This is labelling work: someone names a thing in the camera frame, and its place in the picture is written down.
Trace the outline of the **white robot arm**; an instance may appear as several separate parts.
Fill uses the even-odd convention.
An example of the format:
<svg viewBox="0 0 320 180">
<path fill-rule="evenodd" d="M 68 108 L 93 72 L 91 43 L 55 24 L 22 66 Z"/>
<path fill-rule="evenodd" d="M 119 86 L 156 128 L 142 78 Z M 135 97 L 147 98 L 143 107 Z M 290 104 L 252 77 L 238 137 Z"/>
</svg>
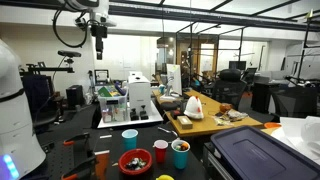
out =
<svg viewBox="0 0 320 180">
<path fill-rule="evenodd" d="M 97 58 L 102 58 L 109 0 L 59 0 L 70 11 L 90 13 Z M 33 133 L 32 116 L 19 74 L 20 58 L 0 41 L 0 180 L 18 180 L 43 163 L 46 154 Z"/>
</svg>

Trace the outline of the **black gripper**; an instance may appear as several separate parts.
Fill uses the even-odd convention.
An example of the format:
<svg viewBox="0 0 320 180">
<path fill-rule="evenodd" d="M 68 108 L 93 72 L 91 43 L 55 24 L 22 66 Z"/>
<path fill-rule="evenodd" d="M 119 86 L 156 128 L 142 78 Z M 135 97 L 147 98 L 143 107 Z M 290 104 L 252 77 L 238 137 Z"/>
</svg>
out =
<svg viewBox="0 0 320 180">
<path fill-rule="evenodd" d="M 96 38 L 96 46 L 102 47 L 103 46 L 102 39 L 107 37 L 107 28 L 105 26 L 92 25 L 90 30 L 91 30 L 92 36 Z M 103 57 L 103 52 L 97 51 L 97 59 L 102 60 L 102 57 Z"/>
</svg>

